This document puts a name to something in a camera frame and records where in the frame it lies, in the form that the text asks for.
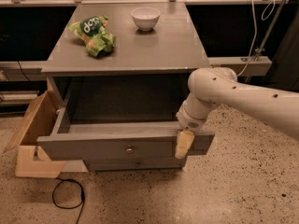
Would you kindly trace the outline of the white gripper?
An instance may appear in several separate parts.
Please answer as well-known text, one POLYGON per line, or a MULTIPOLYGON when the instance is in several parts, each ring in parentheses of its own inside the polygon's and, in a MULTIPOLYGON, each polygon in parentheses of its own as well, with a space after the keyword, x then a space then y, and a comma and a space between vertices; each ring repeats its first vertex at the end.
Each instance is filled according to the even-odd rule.
POLYGON ((203 127, 209 113, 218 106, 217 103, 197 99, 191 92, 189 93, 177 112, 178 124, 183 129, 177 135, 175 149, 177 159, 183 159, 187 155, 194 140, 193 132, 203 127))

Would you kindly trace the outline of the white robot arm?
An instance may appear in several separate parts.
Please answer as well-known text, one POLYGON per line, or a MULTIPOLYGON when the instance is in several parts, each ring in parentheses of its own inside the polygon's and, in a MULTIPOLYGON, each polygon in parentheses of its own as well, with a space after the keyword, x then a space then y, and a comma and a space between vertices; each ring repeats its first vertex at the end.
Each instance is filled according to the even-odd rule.
POLYGON ((228 105, 299 140, 299 94, 239 83, 226 67, 199 68, 188 78, 189 95, 177 112, 182 130, 177 135, 175 157, 183 159, 208 114, 228 105))

